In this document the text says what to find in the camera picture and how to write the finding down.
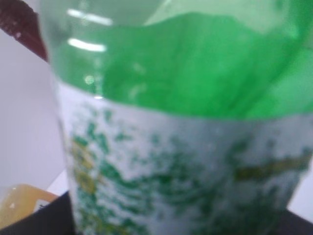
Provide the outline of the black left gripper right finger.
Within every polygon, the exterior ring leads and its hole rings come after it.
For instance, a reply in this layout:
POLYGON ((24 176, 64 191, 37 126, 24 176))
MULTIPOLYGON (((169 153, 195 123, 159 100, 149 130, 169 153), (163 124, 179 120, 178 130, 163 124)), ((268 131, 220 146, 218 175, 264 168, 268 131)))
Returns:
POLYGON ((313 224, 287 210, 280 218, 279 235, 313 235, 313 224))

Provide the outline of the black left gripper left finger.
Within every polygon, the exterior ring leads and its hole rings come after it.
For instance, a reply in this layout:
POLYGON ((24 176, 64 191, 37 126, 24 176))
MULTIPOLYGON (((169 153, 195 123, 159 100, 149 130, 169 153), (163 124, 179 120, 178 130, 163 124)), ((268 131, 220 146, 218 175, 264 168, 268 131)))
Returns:
POLYGON ((48 206, 4 229, 2 235, 74 235, 76 234, 69 193, 48 206))

